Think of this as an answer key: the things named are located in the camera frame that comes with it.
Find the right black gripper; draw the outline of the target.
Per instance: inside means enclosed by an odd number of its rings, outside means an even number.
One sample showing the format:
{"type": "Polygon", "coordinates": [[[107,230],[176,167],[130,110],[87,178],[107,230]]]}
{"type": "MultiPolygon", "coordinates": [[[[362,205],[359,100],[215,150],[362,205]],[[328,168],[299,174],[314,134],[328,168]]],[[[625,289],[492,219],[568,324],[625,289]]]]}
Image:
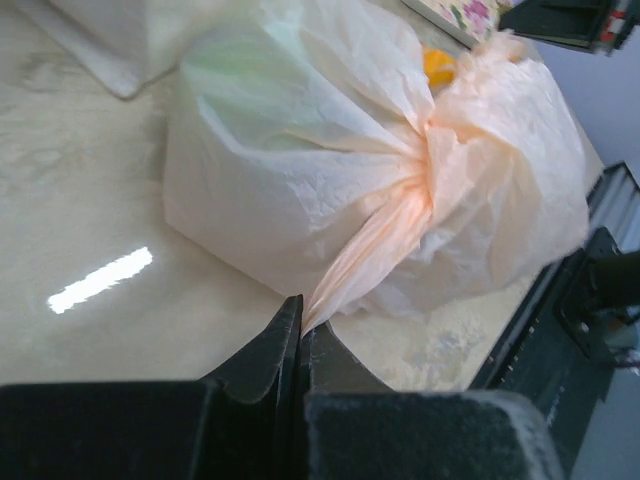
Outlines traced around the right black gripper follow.
{"type": "Polygon", "coordinates": [[[562,48],[610,54],[639,25],[639,0],[527,0],[500,15],[498,29],[562,48]]]}

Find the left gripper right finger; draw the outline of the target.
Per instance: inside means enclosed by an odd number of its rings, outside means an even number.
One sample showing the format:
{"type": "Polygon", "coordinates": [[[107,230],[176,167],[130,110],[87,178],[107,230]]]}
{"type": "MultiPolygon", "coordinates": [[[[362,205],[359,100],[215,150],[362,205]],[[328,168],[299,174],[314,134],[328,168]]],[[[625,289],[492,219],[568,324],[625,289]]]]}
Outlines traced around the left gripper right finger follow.
{"type": "Polygon", "coordinates": [[[394,391],[321,326],[301,342],[306,479],[562,479],[544,417],[500,390],[394,391]]]}

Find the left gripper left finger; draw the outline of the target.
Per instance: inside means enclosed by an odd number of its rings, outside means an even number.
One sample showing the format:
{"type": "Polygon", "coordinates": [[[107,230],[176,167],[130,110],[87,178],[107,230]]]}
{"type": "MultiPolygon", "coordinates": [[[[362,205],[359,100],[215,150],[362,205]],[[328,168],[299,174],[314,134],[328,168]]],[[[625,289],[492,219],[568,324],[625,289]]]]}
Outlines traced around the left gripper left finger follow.
{"type": "Polygon", "coordinates": [[[1,389],[5,479],[284,479],[303,300],[197,380],[1,389]]]}

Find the orange star shaped toy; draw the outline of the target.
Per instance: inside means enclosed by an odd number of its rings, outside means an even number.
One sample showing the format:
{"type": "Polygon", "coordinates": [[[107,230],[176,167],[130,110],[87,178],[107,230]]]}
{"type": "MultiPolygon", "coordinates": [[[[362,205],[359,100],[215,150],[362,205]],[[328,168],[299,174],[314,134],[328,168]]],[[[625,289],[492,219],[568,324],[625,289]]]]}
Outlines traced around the orange star shaped toy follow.
{"type": "Polygon", "coordinates": [[[429,81],[429,88],[436,90],[450,85],[456,76],[457,62],[444,51],[423,47],[423,70],[429,81]]]}

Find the orange banana print plastic bag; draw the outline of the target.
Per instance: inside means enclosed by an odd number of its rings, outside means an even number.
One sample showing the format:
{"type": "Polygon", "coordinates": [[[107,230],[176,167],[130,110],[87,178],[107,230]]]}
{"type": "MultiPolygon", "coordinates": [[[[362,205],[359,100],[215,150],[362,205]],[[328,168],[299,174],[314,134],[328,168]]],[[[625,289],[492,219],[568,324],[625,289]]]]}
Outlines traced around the orange banana print plastic bag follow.
{"type": "Polygon", "coordinates": [[[303,327],[336,313],[427,313],[571,253],[586,156],[553,76],[507,32],[431,90],[422,45],[367,1],[266,1],[254,25],[313,72],[315,149],[237,140],[177,70],[167,223],[283,294],[303,327]]]}

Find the green watermelon ball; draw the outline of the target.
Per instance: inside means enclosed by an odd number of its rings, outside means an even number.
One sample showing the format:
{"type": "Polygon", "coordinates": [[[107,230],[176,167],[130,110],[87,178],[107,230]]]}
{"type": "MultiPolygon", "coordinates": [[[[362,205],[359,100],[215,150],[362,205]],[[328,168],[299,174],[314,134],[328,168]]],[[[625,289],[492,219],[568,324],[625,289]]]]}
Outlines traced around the green watermelon ball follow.
{"type": "Polygon", "coordinates": [[[215,24],[184,53],[180,73],[240,142],[275,151],[317,147],[313,72],[256,26],[215,24]]]}

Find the canvas tote bag orange handles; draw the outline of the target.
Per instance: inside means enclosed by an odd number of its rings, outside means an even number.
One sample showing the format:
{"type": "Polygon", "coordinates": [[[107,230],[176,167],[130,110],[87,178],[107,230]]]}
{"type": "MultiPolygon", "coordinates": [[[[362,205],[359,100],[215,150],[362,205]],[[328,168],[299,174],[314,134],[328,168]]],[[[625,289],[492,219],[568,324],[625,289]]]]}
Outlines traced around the canvas tote bag orange handles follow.
{"type": "Polygon", "coordinates": [[[15,6],[112,95],[129,100],[214,25],[266,1],[17,1],[15,6]]]}

